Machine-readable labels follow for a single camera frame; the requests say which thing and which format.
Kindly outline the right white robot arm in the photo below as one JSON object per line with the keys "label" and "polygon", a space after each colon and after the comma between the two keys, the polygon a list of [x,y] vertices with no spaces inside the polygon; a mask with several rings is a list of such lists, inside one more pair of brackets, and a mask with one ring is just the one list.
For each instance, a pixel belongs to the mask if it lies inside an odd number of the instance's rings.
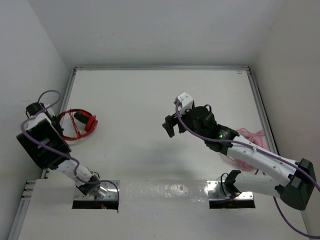
{"label": "right white robot arm", "polygon": [[311,161],[295,161],[272,153],[240,135],[236,130],[218,124],[210,106],[192,106],[164,119],[162,127],[169,137],[189,132],[204,141],[212,151],[239,159],[262,171],[261,175],[232,170],[220,184],[224,199],[233,199],[243,192],[255,192],[281,199],[289,207],[303,211],[317,185]]}

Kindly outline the red headphones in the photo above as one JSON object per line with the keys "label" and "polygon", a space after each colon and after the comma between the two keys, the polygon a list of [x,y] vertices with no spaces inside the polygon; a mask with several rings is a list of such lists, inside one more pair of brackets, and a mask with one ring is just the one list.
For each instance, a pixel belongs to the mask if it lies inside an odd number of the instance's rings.
{"label": "red headphones", "polygon": [[[62,133],[61,136],[66,141],[77,141],[86,138],[94,132],[98,125],[98,120],[96,116],[84,109],[73,108],[63,111],[57,116],[59,121],[61,121],[65,115],[69,115],[69,118],[71,120],[76,134],[76,136],[70,137]],[[84,125],[84,130],[82,132],[80,132],[75,120]]]}

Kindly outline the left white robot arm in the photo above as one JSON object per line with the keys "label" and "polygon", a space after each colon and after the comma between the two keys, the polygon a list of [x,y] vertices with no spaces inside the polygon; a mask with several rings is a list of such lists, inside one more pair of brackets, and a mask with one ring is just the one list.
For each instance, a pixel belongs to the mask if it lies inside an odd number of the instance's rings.
{"label": "left white robot arm", "polygon": [[[61,126],[61,119],[66,113],[71,120],[85,124],[85,134],[76,128],[76,137],[67,137]],[[94,172],[71,158],[71,148],[67,141],[82,139],[95,130],[98,121],[91,113],[82,109],[71,109],[55,115],[48,104],[34,102],[26,107],[27,121],[21,125],[17,135],[31,159],[41,169],[50,169],[65,174],[72,179],[77,189],[85,196],[96,196],[101,187],[100,179]]]}

